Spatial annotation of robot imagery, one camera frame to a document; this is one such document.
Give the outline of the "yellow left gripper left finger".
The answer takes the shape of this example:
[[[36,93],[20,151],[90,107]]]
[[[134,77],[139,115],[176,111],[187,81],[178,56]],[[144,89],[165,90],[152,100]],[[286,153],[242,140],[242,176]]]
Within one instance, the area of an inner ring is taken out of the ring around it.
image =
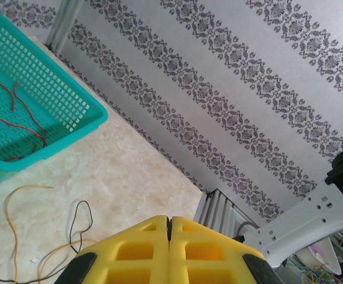
[[[61,283],[169,283],[169,218],[151,217],[92,244],[67,265]]]

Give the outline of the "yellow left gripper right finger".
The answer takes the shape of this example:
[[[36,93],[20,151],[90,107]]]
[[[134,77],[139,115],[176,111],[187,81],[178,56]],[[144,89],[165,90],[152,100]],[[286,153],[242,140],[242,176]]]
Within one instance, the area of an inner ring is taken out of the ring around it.
[[[282,283],[258,250],[185,217],[171,219],[171,283]]]

